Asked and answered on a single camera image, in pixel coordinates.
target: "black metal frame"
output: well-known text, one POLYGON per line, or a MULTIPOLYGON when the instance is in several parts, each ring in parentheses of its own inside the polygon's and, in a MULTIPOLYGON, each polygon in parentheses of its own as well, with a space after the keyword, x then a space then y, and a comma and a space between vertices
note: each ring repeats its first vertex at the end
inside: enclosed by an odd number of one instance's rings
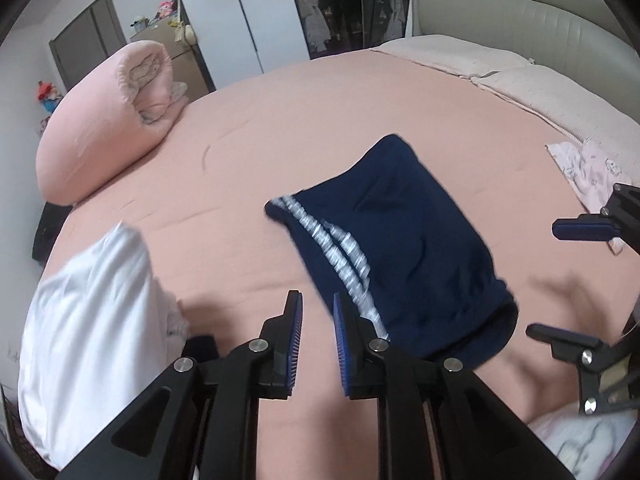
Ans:
POLYGON ((378 339, 347 296, 334 323, 345 394, 378 400, 380 480, 570 480, 531 430, 456 359, 431 363, 378 339))
MULTIPOLYGON (((560 218, 552 227, 561 240, 608 241, 621 237, 640 254, 640 188, 615 184, 613 193, 599 214, 583 214, 578 218, 560 218)), ((603 373, 640 350, 640 330, 633 317, 623 338, 610 346, 589 335, 535 323, 527 327, 527 335, 551 346, 553 358, 574 364, 580 384, 580 412, 599 415, 640 408, 635 396, 640 369, 627 371, 613 384, 602 384, 603 373)))
POLYGON ((225 358, 171 364, 58 475, 59 480, 255 480, 259 399, 295 380, 302 295, 225 358))

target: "white pillow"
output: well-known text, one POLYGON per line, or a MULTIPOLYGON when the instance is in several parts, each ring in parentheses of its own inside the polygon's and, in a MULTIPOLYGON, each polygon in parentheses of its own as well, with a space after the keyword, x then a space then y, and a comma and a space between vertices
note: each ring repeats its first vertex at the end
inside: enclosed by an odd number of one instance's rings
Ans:
POLYGON ((180 357, 187 330, 142 236, 117 224, 31 301, 18 378, 31 445, 62 469, 180 357))
POLYGON ((579 144, 593 139, 635 186, 640 184, 640 124, 572 79, 535 65, 471 81, 536 114, 579 144))
POLYGON ((467 79, 529 66, 532 63, 509 50, 489 48, 439 34, 401 38, 383 43, 372 50, 467 79))

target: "white door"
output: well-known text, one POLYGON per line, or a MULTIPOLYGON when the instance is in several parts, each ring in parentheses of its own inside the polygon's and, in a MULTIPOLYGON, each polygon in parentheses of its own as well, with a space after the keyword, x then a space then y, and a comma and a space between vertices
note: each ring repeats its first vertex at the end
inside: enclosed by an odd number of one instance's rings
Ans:
POLYGON ((217 89, 262 73, 240 0, 182 0, 217 89))
POLYGON ((309 59, 294 0, 182 0, 216 88, 309 59))
POLYGON ((265 72, 309 59, 295 0, 241 0, 265 72))

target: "rolled pink blanket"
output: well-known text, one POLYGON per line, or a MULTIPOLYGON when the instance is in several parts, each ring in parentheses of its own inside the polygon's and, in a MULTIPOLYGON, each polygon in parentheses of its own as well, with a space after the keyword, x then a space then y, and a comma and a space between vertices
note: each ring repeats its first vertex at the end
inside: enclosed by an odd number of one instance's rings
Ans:
POLYGON ((36 155, 45 200, 80 202, 156 147, 187 104, 171 59, 155 41, 137 41, 98 65, 66 95, 36 155))

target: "metal screw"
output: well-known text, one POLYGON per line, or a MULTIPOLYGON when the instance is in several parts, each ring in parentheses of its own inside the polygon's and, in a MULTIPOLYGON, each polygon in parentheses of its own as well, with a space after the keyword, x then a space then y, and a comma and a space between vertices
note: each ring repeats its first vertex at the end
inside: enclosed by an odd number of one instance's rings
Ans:
POLYGON ((264 352, 267 348, 269 348, 269 343, 264 339, 254 339, 249 343, 251 352, 264 352))
POLYGON ((369 341, 369 348, 371 348, 374 352, 384 352, 387 348, 389 348, 389 342, 386 339, 372 339, 369 341))
POLYGON ((584 413, 585 415, 593 415, 596 411, 596 399, 590 397, 589 399, 584 401, 584 413))
POLYGON ((460 370, 462 370, 462 361, 460 359, 456 359, 455 357, 444 359, 444 362, 442 365, 449 372, 459 372, 460 370))
POLYGON ((188 372, 193 368, 193 361, 188 357, 180 357, 175 360, 174 370, 176 372, 188 372))
POLYGON ((590 365, 592 361, 593 361, 593 352, 591 352, 591 350, 585 350, 584 352, 582 352, 583 365, 590 365))

